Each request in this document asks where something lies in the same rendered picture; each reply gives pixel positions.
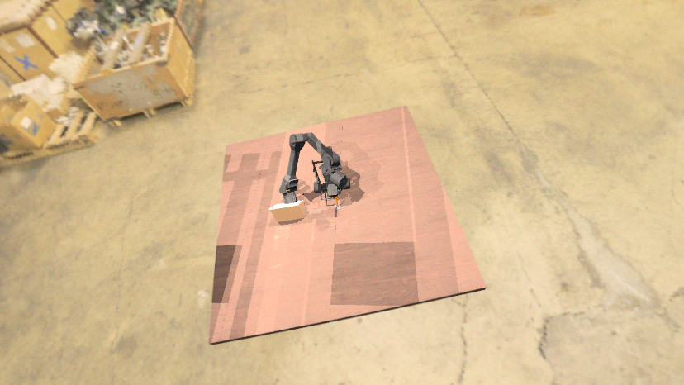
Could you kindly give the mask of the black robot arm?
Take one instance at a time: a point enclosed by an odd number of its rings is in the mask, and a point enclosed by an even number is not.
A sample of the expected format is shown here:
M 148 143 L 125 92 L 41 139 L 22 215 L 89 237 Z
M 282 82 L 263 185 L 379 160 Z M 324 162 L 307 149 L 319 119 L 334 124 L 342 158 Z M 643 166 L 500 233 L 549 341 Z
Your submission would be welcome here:
M 346 174 L 341 173 L 342 170 L 340 156 L 334 151 L 327 149 L 312 132 L 295 133 L 289 136 L 289 145 L 291 148 L 287 173 L 283 177 L 279 193 L 283 194 L 284 204 L 294 203 L 297 201 L 297 196 L 294 191 L 297 190 L 298 179 L 296 177 L 297 164 L 299 154 L 306 141 L 313 147 L 313 149 L 321 156 L 323 164 L 318 168 L 321 169 L 323 177 L 332 184 L 327 183 L 326 188 L 329 197 L 337 197 L 341 193 L 341 188 L 347 183 Z M 331 167 L 337 166 L 337 167 Z M 290 189 L 290 190 L 289 190 Z M 338 190 L 337 190 L 338 189 Z M 286 191 L 289 190 L 289 191 Z M 283 204 L 283 205 L 284 205 Z

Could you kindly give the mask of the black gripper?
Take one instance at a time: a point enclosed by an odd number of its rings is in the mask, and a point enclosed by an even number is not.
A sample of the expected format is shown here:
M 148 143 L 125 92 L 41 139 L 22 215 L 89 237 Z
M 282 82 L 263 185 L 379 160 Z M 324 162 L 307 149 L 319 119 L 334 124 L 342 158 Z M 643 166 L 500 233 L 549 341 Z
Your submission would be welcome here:
M 323 184 L 321 184 L 321 181 L 316 181 L 316 182 L 314 182 L 314 183 L 313 183 L 314 193 L 321 193 L 321 189 L 322 189 L 322 192 L 323 192 L 323 193 L 327 193 L 327 192 L 328 192 L 328 191 L 327 191 L 327 188 L 326 188 L 326 184 L 327 184 L 327 183 L 332 184 L 331 181 L 327 181 L 327 180 L 325 180 L 325 183 L 323 183 Z M 343 189 L 350 189 L 350 180 L 349 180 L 349 177 L 347 177 L 347 183 L 345 184 L 345 186 L 341 188 L 341 190 L 343 190 Z

